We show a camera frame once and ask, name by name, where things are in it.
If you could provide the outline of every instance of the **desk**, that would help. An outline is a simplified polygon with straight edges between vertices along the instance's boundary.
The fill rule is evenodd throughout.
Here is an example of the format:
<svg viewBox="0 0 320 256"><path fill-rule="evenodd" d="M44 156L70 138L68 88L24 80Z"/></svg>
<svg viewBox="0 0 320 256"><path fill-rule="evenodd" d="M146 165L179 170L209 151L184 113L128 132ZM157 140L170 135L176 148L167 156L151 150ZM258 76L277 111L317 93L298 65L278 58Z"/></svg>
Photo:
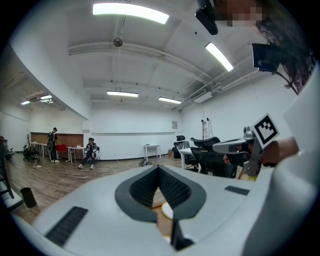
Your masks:
<svg viewBox="0 0 320 256"><path fill-rule="evenodd" d="M194 154L192 154L191 148L185 148L185 149L181 149L179 150L179 153L181 155L181 168L185 169L186 168L186 164L185 164L185 155L191 155L193 156ZM199 163L199 170L198 173L200 173L201 171L201 165Z"/></svg>
<svg viewBox="0 0 320 256"><path fill-rule="evenodd" d="M85 148L83 146L81 147L67 146L66 148L68 150L68 160L65 161L66 163L71 161L71 164L72 164L72 150L74 153L74 162L76 162L76 150L82 150L82 157L85 154L85 150L84 150Z"/></svg>
<svg viewBox="0 0 320 256"><path fill-rule="evenodd" d="M44 143L37 143L37 142L30 142L32 145L40 146L40 154L43 158L45 158L45 155L47 156L47 144Z"/></svg>
<svg viewBox="0 0 320 256"><path fill-rule="evenodd" d="M148 160L148 149L150 149L150 148L156 148L156 156L158 156L158 154L159 154L159 157L160 157L160 159L161 159L161 150L160 150L160 145L143 145L144 146L144 158L146 159L146 160Z"/></svg>

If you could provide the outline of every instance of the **fluorescent light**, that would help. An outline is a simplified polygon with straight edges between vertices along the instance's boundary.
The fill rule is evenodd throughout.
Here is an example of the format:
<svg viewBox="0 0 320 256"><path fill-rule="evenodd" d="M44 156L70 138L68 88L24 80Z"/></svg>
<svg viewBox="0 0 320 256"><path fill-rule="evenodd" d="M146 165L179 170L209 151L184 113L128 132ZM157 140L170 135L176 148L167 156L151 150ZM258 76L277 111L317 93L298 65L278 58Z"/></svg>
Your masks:
<svg viewBox="0 0 320 256"><path fill-rule="evenodd" d="M168 14L158 10L128 3L95 3L93 5L93 15L100 14L131 15L159 22L161 24L166 24L169 18Z"/></svg>
<svg viewBox="0 0 320 256"><path fill-rule="evenodd" d="M138 93L131 93L131 92L122 92L122 91L110 91L106 92L108 95L116 95L116 96L127 96L127 97L138 97Z"/></svg>
<svg viewBox="0 0 320 256"><path fill-rule="evenodd" d="M47 100L47 99L51 99L52 96L51 95L47 95L47 96L42 96L40 97L41 100Z"/></svg>
<svg viewBox="0 0 320 256"><path fill-rule="evenodd" d="M226 68L226 70L231 71L234 67L230 64L227 58L222 54L222 52L212 43L208 43L205 47L221 64Z"/></svg>
<svg viewBox="0 0 320 256"><path fill-rule="evenodd" d="M21 105L27 105L27 104L30 104L30 101L29 101L29 100L21 103Z"/></svg>
<svg viewBox="0 0 320 256"><path fill-rule="evenodd" d="M169 99L169 98L159 98L159 101L163 101L163 102L171 102L171 103L175 103L175 104L180 104L181 101L179 100L174 100L174 99Z"/></svg>

